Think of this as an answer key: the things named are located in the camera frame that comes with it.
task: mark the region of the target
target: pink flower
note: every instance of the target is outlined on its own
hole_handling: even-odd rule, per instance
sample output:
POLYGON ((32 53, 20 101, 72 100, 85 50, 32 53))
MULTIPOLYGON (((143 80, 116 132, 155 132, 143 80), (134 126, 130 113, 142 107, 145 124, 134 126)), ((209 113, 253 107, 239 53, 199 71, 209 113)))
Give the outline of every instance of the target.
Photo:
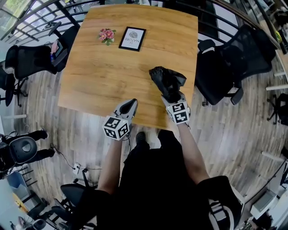
POLYGON ((106 39, 106 34, 105 33, 99 33, 99 40, 103 41, 104 39, 106 39))
POLYGON ((112 30, 106 31, 106 35, 107 35, 107 38, 111 38, 112 39, 114 37, 114 33, 113 33, 112 30))

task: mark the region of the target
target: wooden table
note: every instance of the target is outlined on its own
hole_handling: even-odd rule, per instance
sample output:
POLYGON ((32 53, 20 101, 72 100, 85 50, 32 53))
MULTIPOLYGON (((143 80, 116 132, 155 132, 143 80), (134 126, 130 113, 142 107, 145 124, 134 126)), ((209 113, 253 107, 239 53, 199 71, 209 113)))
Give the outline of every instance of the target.
POLYGON ((161 92, 149 70, 163 66, 183 74, 181 92, 192 103, 197 61, 197 17, 135 4, 104 5, 88 12, 62 76, 58 105, 106 116, 120 102, 136 98, 133 123, 172 129, 161 92), (126 27, 146 29, 140 52, 119 49, 126 27), (117 30, 110 46, 98 40, 102 28, 117 30))

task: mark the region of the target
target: forearm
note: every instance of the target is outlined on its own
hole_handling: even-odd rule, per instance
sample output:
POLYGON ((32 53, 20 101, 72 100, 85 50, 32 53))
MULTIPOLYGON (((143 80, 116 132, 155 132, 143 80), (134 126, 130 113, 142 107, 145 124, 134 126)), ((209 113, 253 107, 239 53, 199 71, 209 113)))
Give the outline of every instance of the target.
POLYGON ((122 141, 111 140, 99 178, 98 189, 113 194, 119 185, 122 141))
POLYGON ((203 157, 188 126, 185 123, 179 124, 178 130, 186 170, 191 179, 198 184, 202 180, 209 178, 203 157))

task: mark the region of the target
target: floor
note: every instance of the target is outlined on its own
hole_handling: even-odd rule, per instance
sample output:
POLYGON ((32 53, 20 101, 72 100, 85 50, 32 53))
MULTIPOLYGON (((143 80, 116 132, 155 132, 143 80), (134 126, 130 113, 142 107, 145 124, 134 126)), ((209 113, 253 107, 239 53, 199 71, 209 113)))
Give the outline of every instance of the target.
MULTIPOLYGON (((274 70, 279 68, 277 61, 273 65, 274 70)), ((29 96, 20 98, 22 107, 15 105, 16 114, 27 114, 27 118, 15 120, 15 129, 24 134, 28 129, 26 124, 30 132, 45 127, 50 137, 38 141, 39 148, 49 148, 50 143, 54 143, 70 164, 78 162, 81 167, 90 168, 88 177, 93 184, 99 179, 109 146, 109 139, 104 137, 101 128, 104 119, 58 107, 60 82, 61 73, 53 75, 43 71, 29 77, 24 87, 29 96)), ((287 127, 266 120, 272 111, 267 98, 274 93, 279 95, 281 91, 265 90, 268 85, 285 82, 285 79, 275 78, 272 72, 245 79, 244 96, 236 106, 225 98, 216 106, 202 107, 203 97, 197 88, 194 91, 191 133, 204 156, 209 175, 226 175, 245 200, 261 189, 280 166, 280 163, 262 156, 261 152, 279 156, 285 143, 287 127)), ((134 126, 130 138, 132 148, 140 130, 147 133, 151 148, 160 146, 156 129, 134 126)), ((129 148, 129 142, 124 141, 122 162, 129 148)), ((74 178, 72 169, 61 155, 32 163, 31 167, 38 180, 32 188, 48 201, 61 199, 60 186, 71 183, 74 178)))

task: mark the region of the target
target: picture frame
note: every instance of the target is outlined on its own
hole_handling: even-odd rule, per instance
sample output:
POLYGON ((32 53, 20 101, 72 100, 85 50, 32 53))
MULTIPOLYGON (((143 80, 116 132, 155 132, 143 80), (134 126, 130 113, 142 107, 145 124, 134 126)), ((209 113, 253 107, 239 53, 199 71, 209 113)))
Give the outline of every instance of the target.
POLYGON ((126 27, 119 48, 132 51, 140 51, 146 29, 126 27))

